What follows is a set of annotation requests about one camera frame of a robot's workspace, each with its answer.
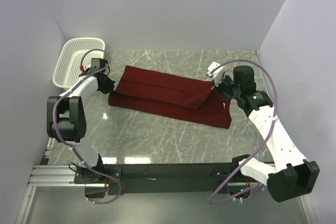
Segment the dark red t shirt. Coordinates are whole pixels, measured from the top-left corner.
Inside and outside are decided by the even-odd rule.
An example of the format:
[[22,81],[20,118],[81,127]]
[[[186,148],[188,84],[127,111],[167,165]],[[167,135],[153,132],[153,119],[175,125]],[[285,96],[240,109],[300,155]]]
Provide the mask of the dark red t shirt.
[[187,122],[228,129],[230,101],[210,81],[126,66],[108,104]]

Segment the white perforated plastic basket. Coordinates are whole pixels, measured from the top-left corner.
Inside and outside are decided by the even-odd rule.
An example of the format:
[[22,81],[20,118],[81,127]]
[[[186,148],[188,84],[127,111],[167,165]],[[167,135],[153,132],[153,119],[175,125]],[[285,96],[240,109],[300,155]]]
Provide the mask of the white perforated plastic basket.
[[73,86],[81,74],[80,66],[88,68],[92,58],[103,58],[105,42],[100,38],[79,37],[67,41],[58,58],[53,84],[64,90]]

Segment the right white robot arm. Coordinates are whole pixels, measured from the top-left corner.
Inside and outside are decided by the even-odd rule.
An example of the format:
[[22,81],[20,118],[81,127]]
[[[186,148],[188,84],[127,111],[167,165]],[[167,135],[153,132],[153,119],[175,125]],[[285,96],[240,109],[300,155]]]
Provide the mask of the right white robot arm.
[[311,193],[320,167],[317,162],[307,160],[291,140],[277,116],[277,100],[271,100],[266,92],[257,90],[253,68],[234,67],[230,77],[224,65],[212,62],[207,68],[207,76],[212,81],[213,90],[224,101],[236,100],[263,137],[263,145],[269,149],[274,161],[274,165],[258,161],[255,155],[260,147],[250,155],[237,157],[232,161],[230,174],[212,193],[209,203],[214,204],[215,195],[231,179],[241,182],[246,177],[266,186],[276,202]]

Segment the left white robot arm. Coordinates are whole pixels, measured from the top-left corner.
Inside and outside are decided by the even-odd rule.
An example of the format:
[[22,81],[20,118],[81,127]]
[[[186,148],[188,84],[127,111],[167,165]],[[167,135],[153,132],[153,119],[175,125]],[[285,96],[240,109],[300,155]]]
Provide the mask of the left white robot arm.
[[64,93],[47,99],[47,134],[67,146],[79,161],[80,174],[93,183],[104,179],[105,170],[101,156],[93,150],[86,138],[87,121],[84,103],[99,91],[109,93],[114,81],[104,72],[109,62],[103,58],[91,59],[90,67]]

